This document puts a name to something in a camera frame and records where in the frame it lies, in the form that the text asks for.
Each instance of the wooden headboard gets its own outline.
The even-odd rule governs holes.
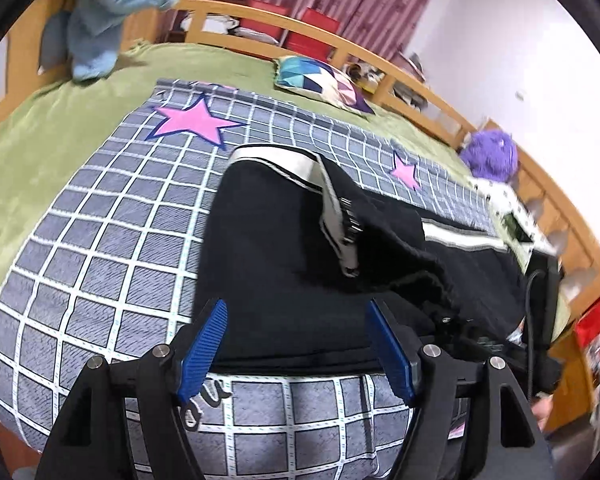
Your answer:
[[[73,0],[35,0],[11,27],[8,32],[6,95],[0,101],[0,122],[7,118],[32,92],[51,82],[67,77],[67,63],[44,73],[39,73],[40,39],[49,17],[63,7],[71,7],[72,3]],[[476,130],[476,127],[458,111],[417,79],[387,60],[335,34],[286,16],[226,2],[180,0],[176,8],[194,11],[189,30],[186,33],[185,41],[187,43],[203,43],[230,48],[269,59],[294,54],[272,44],[260,43],[237,36],[203,32],[202,30],[206,16],[209,13],[251,18],[276,25],[331,45],[334,50],[330,64],[336,68],[342,67],[347,59],[357,58],[382,70],[385,76],[378,85],[371,101],[404,116],[427,135],[453,148],[458,148],[465,134]],[[145,10],[130,16],[125,22],[122,49],[128,48],[138,38],[155,41],[157,34],[157,11]],[[442,112],[440,114],[442,121],[451,122],[454,126],[445,126],[440,120],[432,120],[416,108],[412,108],[398,99],[392,92],[395,82],[404,83],[413,91],[422,95],[429,101],[430,106],[439,108]],[[539,225],[545,234],[554,230],[568,231],[569,242],[566,252],[562,256],[567,272],[580,267],[585,269],[593,267],[597,271],[595,280],[571,301],[572,317],[577,318],[600,296],[600,245],[582,216],[558,185],[521,148],[519,148],[519,154],[520,170],[518,177],[520,188],[518,193],[520,198],[523,202],[527,202],[531,198],[542,199],[544,214],[539,221]]]

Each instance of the geometric pattern pillow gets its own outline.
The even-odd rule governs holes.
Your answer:
[[[317,59],[304,56],[279,58],[274,84],[358,115],[374,114],[345,73]]]

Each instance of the silver bolt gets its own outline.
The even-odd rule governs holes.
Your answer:
[[[171,349],[169,348],[169,345],[162,344],[154,346],[154,349],[151,350],[151,353],[155,357],[167,357],[170,351]]]
[[[436,345],[424,345],[422,351],[429,357],[438,357],[440,355],[440,347]]]
[[[91,370],[95,370],[96,368],[100,368],[103,362],[104,360],[102,357],[99,355],[94,355],[89,357],[89,360],[87,361],[87,367],[89,367]]]
[[[497,355],[494,355],[491,359],[489,359],[489,362],[491,366],[497,368],[498,370],[502,370],[507,365],[506,362],[504,362],[504,359],[502,357],[498,357]]]

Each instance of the purple plush toy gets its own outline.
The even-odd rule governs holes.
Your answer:
[[[460,158],[477,178],[506,182],[518,170],[518,150],[501,130],[475,132]]]

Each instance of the gray plaid blanket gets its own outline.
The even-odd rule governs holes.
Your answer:
[[[84,362],[142,355],[190,321],[205,220],[232,147],[278,142],[335,160],[365,189],[493,234],[483,197],[395,142],[292,104],[159,80],[74,174],[0,289],[0,421],[46,437]],[[128,424],[150,477],[137,406]],[[411,411],[383,376],[209,375],[182,411],[208,478],[388,473]]]

